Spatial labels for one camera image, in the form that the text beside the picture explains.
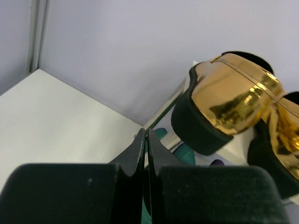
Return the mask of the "purple loafer shoe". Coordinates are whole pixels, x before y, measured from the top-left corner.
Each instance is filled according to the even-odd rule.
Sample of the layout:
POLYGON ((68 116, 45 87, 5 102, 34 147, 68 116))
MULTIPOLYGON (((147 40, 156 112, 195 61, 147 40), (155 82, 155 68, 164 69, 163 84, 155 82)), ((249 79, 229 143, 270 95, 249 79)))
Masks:
POLYGON ((219 159, 214 160, 214 161, 210 164, 210 166, 224 166, 224 165, 225 165, 224 162, 223 162, 222 160, 219 160, 219 159))

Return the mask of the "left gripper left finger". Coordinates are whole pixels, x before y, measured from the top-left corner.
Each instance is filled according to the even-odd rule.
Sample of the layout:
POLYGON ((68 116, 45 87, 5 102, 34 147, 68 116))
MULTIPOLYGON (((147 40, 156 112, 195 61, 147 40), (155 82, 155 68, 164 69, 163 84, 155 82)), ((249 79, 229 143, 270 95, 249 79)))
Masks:
POLYGON ((0 195, 3 224, 139 224, 145 130, 107 164, 29 163, 0 195))

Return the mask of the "green loafer shoe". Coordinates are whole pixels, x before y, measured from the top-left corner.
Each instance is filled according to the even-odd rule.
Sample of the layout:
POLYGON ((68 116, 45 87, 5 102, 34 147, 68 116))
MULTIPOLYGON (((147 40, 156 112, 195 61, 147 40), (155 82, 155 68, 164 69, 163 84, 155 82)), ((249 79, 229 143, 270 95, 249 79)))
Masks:
MULTIPOLYGON (((164 136, 166 136, 167 131, 165 128, 158 128, 154 130, 156 136, 161 140, 164 136)), ((195 165, 195 155, 194 151, 190 149, 185 143, 172 152, 175 157, 177 157, 184 164, 195 165)), ((142 224, 151 224, 151 210, 150 210, 150 182, 149 182, 149 171, 148 167, 144 168, 144 176, 143 176, 143 199, 142 199, 142 224)))

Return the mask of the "gold loafer shoe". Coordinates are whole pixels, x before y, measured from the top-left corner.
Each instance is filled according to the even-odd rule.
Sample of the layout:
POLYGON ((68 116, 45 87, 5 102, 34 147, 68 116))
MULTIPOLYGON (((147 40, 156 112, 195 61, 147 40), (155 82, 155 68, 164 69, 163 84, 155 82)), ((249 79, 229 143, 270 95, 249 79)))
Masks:
POLYGON ((253 127, 284 92, 268 62, 227 51, 189 70, 190 83, 171 115, 176 135, 191 149, 211 155, 253 127))
POLYGON ((299 93, 291 92, 271 104, 255 125, 247 163, 273 178, 281 198, 299 193, 299 93))

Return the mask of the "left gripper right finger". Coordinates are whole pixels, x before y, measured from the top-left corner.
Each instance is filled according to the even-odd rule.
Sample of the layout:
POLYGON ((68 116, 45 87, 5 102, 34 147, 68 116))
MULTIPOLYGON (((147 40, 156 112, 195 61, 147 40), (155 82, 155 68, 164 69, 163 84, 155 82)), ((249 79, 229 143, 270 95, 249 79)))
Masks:
POLYGON ((251 166, 183 164, 148 131, 151 219, 155 224, 287 224, 270 175, 251 166))

